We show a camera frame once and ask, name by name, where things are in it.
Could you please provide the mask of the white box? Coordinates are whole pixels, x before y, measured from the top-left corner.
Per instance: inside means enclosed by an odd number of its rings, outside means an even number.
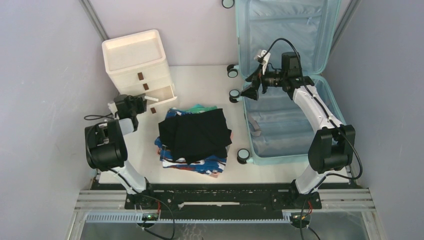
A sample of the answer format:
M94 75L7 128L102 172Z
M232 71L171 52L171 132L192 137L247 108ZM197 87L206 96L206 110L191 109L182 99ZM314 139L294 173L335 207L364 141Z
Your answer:
M145 95L145 96L144 96L144 99L145 99L145 100L148 100L148 101L153 101L153 102L158 102L158 101L159 101L159 99L158 99L158 98L156 98L156 97L151 97L151 96L147 96L147 95Z

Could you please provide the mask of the white three-drawer storage cabinet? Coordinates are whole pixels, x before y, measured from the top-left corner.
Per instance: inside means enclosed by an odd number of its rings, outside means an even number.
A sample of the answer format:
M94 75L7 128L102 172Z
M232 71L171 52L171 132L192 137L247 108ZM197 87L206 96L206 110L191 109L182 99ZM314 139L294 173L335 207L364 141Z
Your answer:
M157 114L176 107L178 97L158 30L125 35L101 44L105 71L122 95L146 96L147 110Z

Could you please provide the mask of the light blue ribbed suitcase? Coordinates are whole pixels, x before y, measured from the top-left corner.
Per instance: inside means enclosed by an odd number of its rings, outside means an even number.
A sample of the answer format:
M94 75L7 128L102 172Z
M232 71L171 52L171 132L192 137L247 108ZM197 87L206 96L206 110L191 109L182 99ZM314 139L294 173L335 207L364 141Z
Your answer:
M230 92L243 104L248 149L240 164L309 162L323 171L349 165L355 129L347 124L325 78L339 0L235 0L238 63L244 79Z

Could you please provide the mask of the green white patterned garment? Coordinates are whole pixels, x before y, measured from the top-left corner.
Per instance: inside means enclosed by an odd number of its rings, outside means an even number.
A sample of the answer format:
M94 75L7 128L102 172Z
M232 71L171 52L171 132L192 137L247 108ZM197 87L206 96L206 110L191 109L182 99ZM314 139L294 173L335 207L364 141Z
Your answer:
M212 110L216 110L218 107L215 106L203 106L201 104L196 104L193 107L184 110L187 113L191 113L191 114L199 114L199 113L204 113L204 112L208 112L208 111L212 111Z

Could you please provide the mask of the black garment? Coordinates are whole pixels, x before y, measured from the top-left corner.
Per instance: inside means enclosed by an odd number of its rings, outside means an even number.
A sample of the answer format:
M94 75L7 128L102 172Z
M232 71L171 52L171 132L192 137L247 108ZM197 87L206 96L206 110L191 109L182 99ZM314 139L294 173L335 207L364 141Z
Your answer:
M170 149L172 159L184 158L188 164L225 147L223 142L229 137L230 130L221 108L175 116L158 123L159 138Z

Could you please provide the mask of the blue white striped garment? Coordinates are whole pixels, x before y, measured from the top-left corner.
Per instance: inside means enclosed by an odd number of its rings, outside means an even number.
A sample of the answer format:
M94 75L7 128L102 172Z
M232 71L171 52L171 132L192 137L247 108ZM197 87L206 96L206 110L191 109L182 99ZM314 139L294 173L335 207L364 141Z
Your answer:
M174 118L176 116L182 116L187 114L196 114L196 113L185 112L185 109L177 109L173 107L168 109L165 115L165 119ZM195 173L209 176L208 170L210 170L212 167L211 157L214 157L213 155L210 155L208 157L205 157L203 159L197 160L189 164L184 158L173 160L173 157L171 155L171 150L168 149L167 146L162 144L159 137L156 138L156 140L154 141L154 144L157 146L157 154L159 155L159 160L164 169L185 170L185 171L195 172Z

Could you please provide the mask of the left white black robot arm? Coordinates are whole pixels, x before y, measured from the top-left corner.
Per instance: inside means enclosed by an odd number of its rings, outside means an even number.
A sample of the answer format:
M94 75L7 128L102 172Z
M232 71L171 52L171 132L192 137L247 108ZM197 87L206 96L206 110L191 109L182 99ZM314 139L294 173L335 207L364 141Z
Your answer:
M85 153L88 165L101 172L111 172L130 195L137 195L137 202L149 209L157 196L148 190L148 180L138 173L128 161L128 150L124 136L138 130L137 116L147 110L144 94L121 94L109 104L111 113L89 114L86 121L105 119L84 129Z

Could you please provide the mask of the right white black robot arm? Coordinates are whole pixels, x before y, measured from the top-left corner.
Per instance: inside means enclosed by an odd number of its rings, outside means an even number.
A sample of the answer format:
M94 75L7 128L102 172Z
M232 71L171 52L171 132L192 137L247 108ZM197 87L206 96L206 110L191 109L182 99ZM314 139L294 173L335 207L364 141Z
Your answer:
M352 162L354 153L355 129L343 124L321 99L315 83L304 76L297 51L282 54L281 70L269 71L271 54L260 50L255 57L259 65L248 77L251 81L240 93L241 97L257 101L259 91L266 93L269 87L281 88L303 111L315 135L309 147L308 166L293 181L295 191L289 194L289 203L302 208L309 201L309 195L318 190L327 176L337 172Z

